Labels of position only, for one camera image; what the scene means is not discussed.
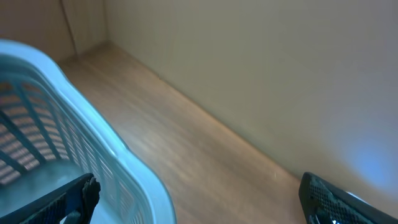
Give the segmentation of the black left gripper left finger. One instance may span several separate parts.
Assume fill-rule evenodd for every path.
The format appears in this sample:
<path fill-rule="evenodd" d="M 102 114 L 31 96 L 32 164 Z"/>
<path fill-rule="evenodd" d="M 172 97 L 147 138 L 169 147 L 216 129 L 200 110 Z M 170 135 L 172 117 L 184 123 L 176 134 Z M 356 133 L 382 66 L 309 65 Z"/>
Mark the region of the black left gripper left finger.
<path fill-rule="evenodd" d="M 86 173 L 22 208 L 1 217 L 1 223 L 88 224 L 100 200 L 100 183 Z"/>

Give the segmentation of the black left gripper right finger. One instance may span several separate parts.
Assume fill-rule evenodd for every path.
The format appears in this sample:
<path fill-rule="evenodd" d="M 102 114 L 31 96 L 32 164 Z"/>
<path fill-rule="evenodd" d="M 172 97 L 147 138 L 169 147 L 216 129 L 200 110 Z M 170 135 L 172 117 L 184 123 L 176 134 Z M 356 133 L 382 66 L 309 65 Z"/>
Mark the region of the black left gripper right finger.
<path fill-rule="evenodd" d="M 397 224 L 396 218 L 311 172 L 303 174 L 298 196 L 308 224 Z"/>

